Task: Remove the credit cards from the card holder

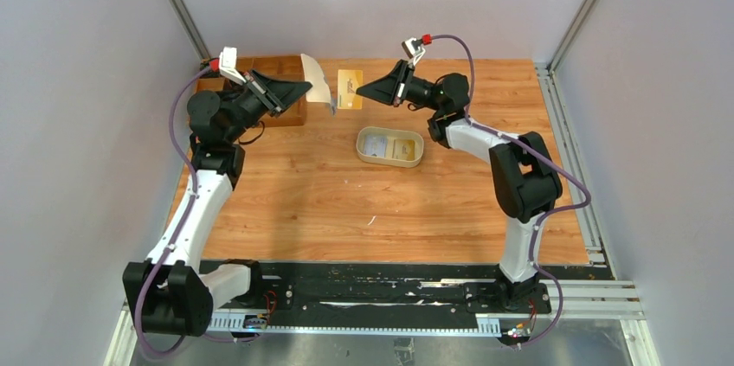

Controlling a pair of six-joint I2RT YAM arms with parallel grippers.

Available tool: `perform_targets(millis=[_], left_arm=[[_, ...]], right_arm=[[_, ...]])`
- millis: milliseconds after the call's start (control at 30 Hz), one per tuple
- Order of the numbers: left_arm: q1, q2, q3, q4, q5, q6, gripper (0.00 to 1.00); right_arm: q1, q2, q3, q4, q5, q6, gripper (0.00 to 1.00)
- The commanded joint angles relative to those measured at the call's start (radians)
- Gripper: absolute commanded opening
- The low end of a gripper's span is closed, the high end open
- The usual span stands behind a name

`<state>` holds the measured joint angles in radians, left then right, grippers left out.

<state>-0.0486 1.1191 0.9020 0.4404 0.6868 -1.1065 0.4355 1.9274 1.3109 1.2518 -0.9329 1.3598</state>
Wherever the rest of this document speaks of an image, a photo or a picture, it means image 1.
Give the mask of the yellow card from holder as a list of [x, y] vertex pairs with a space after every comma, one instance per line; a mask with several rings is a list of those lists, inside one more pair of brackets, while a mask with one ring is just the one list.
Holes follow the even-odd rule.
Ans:
[[339, 69], [337, 77], [337, 108], [339, 110], [361, 110], [363, 98], [357, 95], [357, 90], [363, 85], [363, 71], [356, 69]]

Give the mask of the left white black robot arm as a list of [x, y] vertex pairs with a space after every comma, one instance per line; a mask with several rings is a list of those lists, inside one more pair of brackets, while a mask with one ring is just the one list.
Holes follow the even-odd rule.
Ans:
[[141, 262], [122, 275], [138, 334], [200, 337], [214, 311], [232, 300], [245, 308], [272, 300], [259, 262], [234, 259], [200, 270], [203, 249], [223, 205], [241, 177], [246, 152], [241, 136], [305, 98], [306, 80], [277, 80], [255, 70], [226, 73], [233, 87], [201, 91], [186, 105], [190, 151], [174, 147], [189, 170], [186, 190], [168, 228]]

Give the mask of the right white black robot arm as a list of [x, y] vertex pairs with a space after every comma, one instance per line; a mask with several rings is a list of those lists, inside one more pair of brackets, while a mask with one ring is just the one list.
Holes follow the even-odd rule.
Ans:
[[563, 194], [543, 137], [514, 134], [480, 124], [468, 114], [472, 80], [451, 73], [430, 81], [415, 76], [408, 61], [398, 61], [384, 77], [357, 88], [357, 95], [417, 111], [429, 109], [428, 134], [437, 144], [465, 152], [489, 164], [493, 191], [507, 218], [505, 248], [495, 281], [494, 299], [504, 311], [517, 311], [538, 286], [538, 242], [542, 219]]

